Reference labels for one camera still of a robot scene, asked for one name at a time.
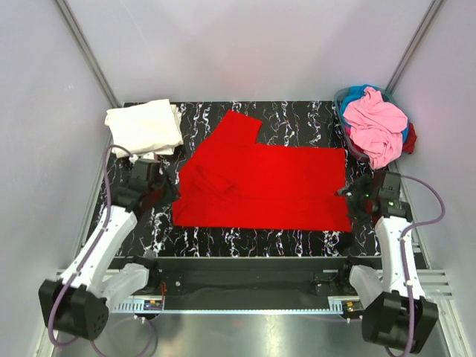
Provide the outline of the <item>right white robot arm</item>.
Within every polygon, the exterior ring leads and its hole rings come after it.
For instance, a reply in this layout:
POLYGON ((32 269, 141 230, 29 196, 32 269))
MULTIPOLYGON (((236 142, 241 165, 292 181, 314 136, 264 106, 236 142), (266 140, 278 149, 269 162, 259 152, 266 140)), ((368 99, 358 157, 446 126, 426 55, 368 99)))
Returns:
POLYGON ((411 206, 401 200, 403 176, 379 170, 337 191, 346 199, 352 227, 373 225, 378 238, 382 273, 361 258, 350 257, 339 269, 335 285, 358 295, 364 308, 361 334, 383 346, 389 356, 421 351, 439 317, 417 276, 411 232, 419 227, 411 206))

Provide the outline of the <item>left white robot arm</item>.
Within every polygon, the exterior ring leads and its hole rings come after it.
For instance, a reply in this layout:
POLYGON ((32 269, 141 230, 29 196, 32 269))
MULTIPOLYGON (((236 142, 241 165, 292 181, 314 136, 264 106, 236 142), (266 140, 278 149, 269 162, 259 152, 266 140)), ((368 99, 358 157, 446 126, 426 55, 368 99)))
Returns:
POLYGON ((116 190, 106 190, 106 207, 92 236, 70 266, 56 279, 39 287, 39 302, 51 338, 63 332, 93 341, 104 330, 109 315, 129 296, 155 293, 161 284, 158 263, 150 257, 131 257, 119 272, 106 272, 142 216, 168 206, 178 191, 158 161, 140 158, 129 178, 116 190))

